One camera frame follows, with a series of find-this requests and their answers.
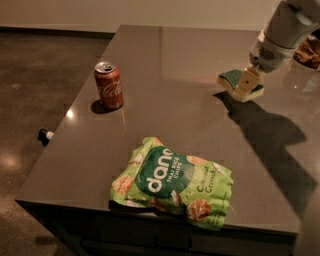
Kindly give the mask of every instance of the soda can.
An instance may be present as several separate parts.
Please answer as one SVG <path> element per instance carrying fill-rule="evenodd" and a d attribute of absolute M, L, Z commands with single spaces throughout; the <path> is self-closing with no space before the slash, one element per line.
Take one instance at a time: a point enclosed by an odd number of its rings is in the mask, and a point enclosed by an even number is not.
<path fill-rule="evenodd" d="M 94 77 L 102 106 L 108 110 L 120 108 L 123 96 L 119 68 L 109 61 L 99 62 L 95 66 Z"/>

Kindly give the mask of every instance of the dang brand logo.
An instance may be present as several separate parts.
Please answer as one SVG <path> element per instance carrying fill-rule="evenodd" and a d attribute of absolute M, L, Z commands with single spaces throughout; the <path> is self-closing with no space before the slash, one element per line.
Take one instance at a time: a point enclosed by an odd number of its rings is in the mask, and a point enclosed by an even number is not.
<path fill-rule="evenodd" d="M 169 198 L 173 190 L 182 192 L 192 180 L 194 165 L 185 156 L 164 146 L 153 148 L 135 179 L 138 188 L 157 198 Z"/>

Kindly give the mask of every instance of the can lid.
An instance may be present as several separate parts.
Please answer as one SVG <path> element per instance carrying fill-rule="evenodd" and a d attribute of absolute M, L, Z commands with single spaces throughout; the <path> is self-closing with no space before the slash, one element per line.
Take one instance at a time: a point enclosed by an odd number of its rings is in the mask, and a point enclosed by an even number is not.
<path fill-rule="evenodd" d="M 115 66 L 109 61 L 101 61 L 95 66 L 95 70 L 99 73 L 110 73 L 115 69 Z"/>

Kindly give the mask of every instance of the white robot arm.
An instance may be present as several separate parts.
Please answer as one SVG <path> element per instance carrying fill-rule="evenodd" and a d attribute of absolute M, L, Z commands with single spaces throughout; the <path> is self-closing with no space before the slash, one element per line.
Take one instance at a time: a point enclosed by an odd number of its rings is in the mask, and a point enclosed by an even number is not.
<path fill-rule="evenodd" d="M 279 68 L 311 32 L 320 28 L 320 0 L 281 1 L 250 50 L 250 62 L 262 73 Z"/>

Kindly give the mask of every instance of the gray tabletop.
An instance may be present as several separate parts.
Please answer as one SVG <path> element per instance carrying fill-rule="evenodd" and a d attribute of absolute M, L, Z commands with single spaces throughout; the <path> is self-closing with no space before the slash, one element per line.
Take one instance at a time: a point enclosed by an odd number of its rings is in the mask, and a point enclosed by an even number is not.
<path fill-rule="evenodd" d="M 264 96 L 233 101 L 215 80 L 249 64 L 257 35 L 121 26 L 101 60 L 120 69 L 123 107 L 99 114 L 92 73 L 16 199 L 108 211 L 112 180 L 156 136 L 232 170 L 225 227 L 297 233 L 320 177 L 320 74 L 288 62 Z"/>

